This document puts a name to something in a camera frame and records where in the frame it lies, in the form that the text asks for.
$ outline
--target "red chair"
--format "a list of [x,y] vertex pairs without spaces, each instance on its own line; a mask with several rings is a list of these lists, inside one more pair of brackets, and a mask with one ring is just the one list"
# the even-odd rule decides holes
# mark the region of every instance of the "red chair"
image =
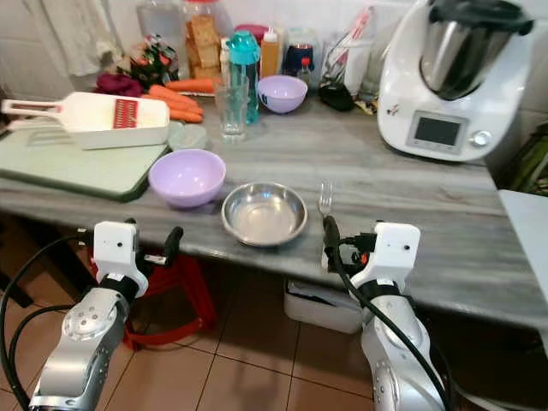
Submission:
[[[90,259],[94,272],[97,267]],[[156,267],[148,277],[148,289],[141,298],[157,295],[169,289],[181,287],[194,307],[196,319],[174,330],[158,334],[139,334],[134,331],[131,321],[126,321],[123,341],[133,351],[141,345],[164,345],[174,343],[199,330],[212,330],[217,320],[213,300],[201,274],[198,261],[179,254],[170,268]]]

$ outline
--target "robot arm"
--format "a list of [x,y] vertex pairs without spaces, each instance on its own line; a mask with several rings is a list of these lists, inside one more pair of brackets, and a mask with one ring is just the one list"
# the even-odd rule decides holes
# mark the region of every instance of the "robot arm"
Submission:
[[166,241],[166,257],[138,250],[132,223],[95,226],[93,259],[99,286],[65,316],[59,344],[45,363],[30,401],[31,410],[94,410],[108,372],[110,356],[123,338],[129,307],[148,287],[150,264],[170,265],[178,254],[182,229]]
[[[338,231],[333,235],[334,230],[330,229],[333,225],[334,220],[325,227],[325,244],[331,254],[336,248],[333,237],[338,237]],[[420,231],[412,225],[377,223],[373,233],[338,240],[337,244],[352,244],[360,253],[368,254],[365,268],[354,274],[350,282],[405,334],[434,370],[428,332],[408,299],[401,295],[405,279],[414,267],[419,239]],[[372,370],[375,410],[444,410],[434,384],[407,346],[363,304],[362,308],[361,347]]]

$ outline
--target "carrot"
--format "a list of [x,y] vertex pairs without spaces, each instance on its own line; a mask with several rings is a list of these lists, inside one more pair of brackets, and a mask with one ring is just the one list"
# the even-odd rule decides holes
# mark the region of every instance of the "carrot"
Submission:
[[213,92],[213,79],[169,81],[165,87],[174,92]]
[[194,100],[187,96],[182,96],[176,92],[173,92],[163,86],[159,86],[158,84],[153,84],[151,88],[148,89],[148,93],[151,96],[155,97],[161,97],[161,98],[168,98],[169,100],[175,100],[180,101],[181,103],[186,104],[192,104],[192,105],[198,105]]
[[184,120],[185,122],[202,122],[202,116],[200,114],[180,110],[170,110],[170,119]]
[[170,107],[171,110],[190,111],[191,113],[200,114],[201,116],[204,114],[204,111],[198,105],[181,103],[179,101],[169,100],[167,98],[151,96],[150,94],[142,94],[141,98],[163,101],[168,105],[168,107]]

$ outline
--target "cutting board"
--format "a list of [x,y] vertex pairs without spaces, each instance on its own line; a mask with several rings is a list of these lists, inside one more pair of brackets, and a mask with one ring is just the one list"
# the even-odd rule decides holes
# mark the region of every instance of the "cutting board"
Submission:
[[60,128],[0,137],[0,176],[117,201],[139,197],[166,145],[81,150]]

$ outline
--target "display screen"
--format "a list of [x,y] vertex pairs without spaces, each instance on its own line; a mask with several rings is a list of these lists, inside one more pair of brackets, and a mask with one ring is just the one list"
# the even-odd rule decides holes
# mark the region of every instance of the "display screen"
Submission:
[[445,122],[433,118],[421,117],[415,134],[416,140],[431,141],[432,143],[454,146],[461,124]]

